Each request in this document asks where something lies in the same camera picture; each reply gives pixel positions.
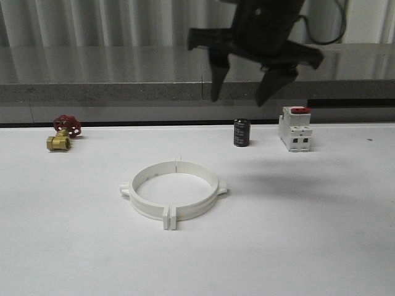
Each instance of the black capacitor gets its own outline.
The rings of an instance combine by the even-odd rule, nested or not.
[[[251,121],[244,118],[238,118],[233,121],[234,133],[233,144],[237,147],[246,147],[249,145],[249,132]]]

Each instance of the white plastic ring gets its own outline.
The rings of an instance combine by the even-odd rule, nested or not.
[[[211,185],[211,189],[207,195],[198,201],[181,204],[150,202],[136,193],[137,189],[145,181],[155,178],[156,176],[172,173],[183,173],[200,177]],[[120,185],[120,191],[123,195],[128,195],[130,197],[130,202],[138,213],[150,219],[162,220],[164,229],[170,228],[174,230],[177,227],[177,221],[197,217],[214,206],[218,195],[227,191],[227,184],[219,180],[213,171],[202,165],[193,162],[174,160],[171,162],[158,163],[145,168],[135,176],[132,182],[122,183]]]

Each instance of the gray countertop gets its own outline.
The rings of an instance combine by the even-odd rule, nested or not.
[[[393,44],[320,48],[325,55],[321,67],[315,71],[299,66],[297,81],[278,91],[265,106],[306,104],[308,99],[395,98]],[[259,64],[234,56],[230,63],[219,104],[254,105],[254,93],[263,76]],[[176,105],[211,104],[207,52],[200,49],[2,47],[0,64],[0,107],[4,108],[159,106],[169,101]],[[34,117],[34,112],[30,113],[27,116]],[[13,117],[10,114],[0,111],[0,123]]]

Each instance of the valve handwheel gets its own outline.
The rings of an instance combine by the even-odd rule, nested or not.
[[[70,138],[75,138],[81,134],[81,123],[74,116],[64,114],[59,116],[54,120],[54,128],[56,131],[67,128]]]

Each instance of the circuit breaker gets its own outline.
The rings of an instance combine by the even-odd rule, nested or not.
[[[278,122],[278,135],[288,151],[307,152],[310,150],[312,128],[310,109],[302,106],[283,107]]]

